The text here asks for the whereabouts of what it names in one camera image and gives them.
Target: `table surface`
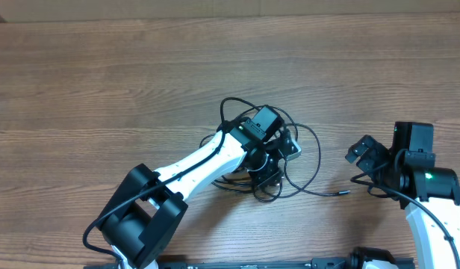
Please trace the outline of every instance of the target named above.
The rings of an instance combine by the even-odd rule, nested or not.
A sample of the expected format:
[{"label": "table surface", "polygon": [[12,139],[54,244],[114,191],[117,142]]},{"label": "table surface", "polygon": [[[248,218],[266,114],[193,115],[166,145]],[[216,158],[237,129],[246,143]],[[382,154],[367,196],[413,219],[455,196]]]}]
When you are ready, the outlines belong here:
[{"label": "table surface", "polygon": [[[350,183],[359,170],[344,156],[365,134],[390,146],[396,120],[432,123],[437,165],[460,178],[460,13],[0,24],[0,268],[111,261],[82,246],[84,229],[132,167],[194,151],[227,96],[310,125],[323,162],[309,189],[352,193],[263,204],[209,186],[165,254],[302,260],[361,245],[415,256],[404,211]],[[301,184],[317,150],[300,137],[289,174]]]}]

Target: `wood grain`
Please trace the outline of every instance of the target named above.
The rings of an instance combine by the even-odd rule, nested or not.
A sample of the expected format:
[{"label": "wood grain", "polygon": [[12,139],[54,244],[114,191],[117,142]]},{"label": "wood grain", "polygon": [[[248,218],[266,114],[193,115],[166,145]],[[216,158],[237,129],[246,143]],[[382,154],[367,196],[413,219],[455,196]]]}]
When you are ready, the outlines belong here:
[{"label": "wood grain", "polygon": [[[271,261],[364,245],[415,256],[404,212],[350,184],[358,170],[344,155],[365,134],[389,146],[396,120],[433,123],[438,166],[460,178],[460,13],[0,24],[0,268],[109,262],[84,249],[85,227],[132,167],[194,151],[226,96],[310,125],[323,147],[311,189],[352,194],[261,204],[210,186],[166,254]],[[309,134],[301,144],[289,170],[299,183],[317,160]]]}]

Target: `white plastic part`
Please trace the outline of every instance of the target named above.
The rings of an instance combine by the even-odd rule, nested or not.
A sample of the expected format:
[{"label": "white plastic part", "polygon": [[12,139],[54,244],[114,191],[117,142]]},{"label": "white plastic part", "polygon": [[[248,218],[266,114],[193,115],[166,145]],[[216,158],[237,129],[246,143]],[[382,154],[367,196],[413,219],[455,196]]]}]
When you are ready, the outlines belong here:
[{"label": "white plastic part", "polygon": [[[191,167],[192,165],[209,156],[220,144],[222,132],[217,132],[201,149],[187,156],[185,159],[171,164],[168,167],[158,168],[155,171],[160,173],[160,181],[170,179],[174,175]],[[215,179],[236,170],[246,156],[242,145],[230,134],[225,135],[225,140],[218,154],[206,161],[201,166],[190,171],[180,179],[167,184],[167,187],[174,193],[181,193],[184,200],[190,199],[203,188],[211,184]],[[158,205],[150,199],[149,202],[156,208]]]},{"label": "white plastic part", "polygon": [[[119,269],[133,269],[131,265],[128,264],[127,258],[120,252],[120,250],[116,246],[112,246],[112,249],[114,250],[115,253],[119,254],[119,256],[122,257],[123,264],[125,268],[121,268],[119,265]],[[158,269],[158,265],[156,261],[153,261],[150,263],[150,265],[147,265],[144,269]]]},{"label": "white plastic part", "polygon": [[[460,258],[460,205],[455,205],[453,200],[434,197],[421,203],[444,224],[454,238]],[[444,240],[444,233],[432,218],[412,203],[406,206],[405,212],[416,244],[419,268],[456,268],[451,246]]]},{"label": "white plastic part", "polygon": [[364,262],[362,269],[398,269],[398,267],[386,261],[371,261]]}]

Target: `wooden tabletop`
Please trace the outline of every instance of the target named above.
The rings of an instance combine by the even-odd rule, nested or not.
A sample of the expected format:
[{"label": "wooden tabletop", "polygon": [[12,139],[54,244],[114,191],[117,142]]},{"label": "wooden tabletop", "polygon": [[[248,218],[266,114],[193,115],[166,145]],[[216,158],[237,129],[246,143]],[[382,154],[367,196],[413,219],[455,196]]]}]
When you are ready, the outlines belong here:
[{"label": "wooden tabletop", "polygon": [[[323,163],[308,189],[352,193],[263,204],[209,186],[165,254],[302,260],[361,245],[415,257],[399,203],[350,183],[359,170],[344,159],[365,134],[391,146],[396,120],[434,124],[437,166],[460,180],[460,13],[0,24],[0,268],[110,262],[82,246],[84,229],[132,167],[196,150],[227,96],[310,125]],[[289,174],[302,184],[317,150],[300,137]]]}]

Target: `wooden table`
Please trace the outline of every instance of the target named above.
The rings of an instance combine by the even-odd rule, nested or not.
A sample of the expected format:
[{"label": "wooden table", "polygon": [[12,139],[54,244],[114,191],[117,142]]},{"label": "wooden table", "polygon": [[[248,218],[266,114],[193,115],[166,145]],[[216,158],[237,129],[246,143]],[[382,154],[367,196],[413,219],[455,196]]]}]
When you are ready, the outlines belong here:
[{"label": "wooden table", "polygon": [[[404,211],[350,183],[359,170],[344,156],[365,134],[389,147],[396,120],[432,123],[437,165],[460,178],[460,13],[0,24],[0,268],[110,262],[82,246],[84,229],[132,167],[194,151],[226,96],[309,124],[323,147],[309,189],[352,193],[263,204],[209,186],[166,254],[301,260],[362,245],[415,257]],[[298,183],[317,161],[312,136],[301,144]]]}]

